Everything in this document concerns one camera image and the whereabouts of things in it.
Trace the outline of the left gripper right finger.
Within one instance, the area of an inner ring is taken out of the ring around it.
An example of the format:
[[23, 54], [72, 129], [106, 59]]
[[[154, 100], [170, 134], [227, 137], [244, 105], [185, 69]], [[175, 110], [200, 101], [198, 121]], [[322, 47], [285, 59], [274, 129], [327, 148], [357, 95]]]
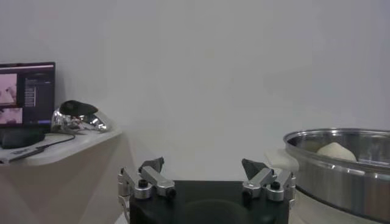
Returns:
[[246, 201], [260, 198], [265, 193], [270, 201], [295, 201], [296, 177], [289, 170], [279, 174], [265, 163], [243, 158], [241, 164], [248, 180], [242, 183], [243, 197]]

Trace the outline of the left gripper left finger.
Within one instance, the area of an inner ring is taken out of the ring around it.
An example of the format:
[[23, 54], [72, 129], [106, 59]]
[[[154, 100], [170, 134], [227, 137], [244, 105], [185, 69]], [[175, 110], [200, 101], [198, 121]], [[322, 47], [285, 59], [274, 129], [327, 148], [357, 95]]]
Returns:
[[175, 182], [161, 174], [164, 163], [164, 158], [159, 157], [145, 161], [137, 170], [121, 168], [118, 174], [118, 195], [122, 198], [148, 200], [155, 191], [158, 196], [168, 200], [175, 198]]

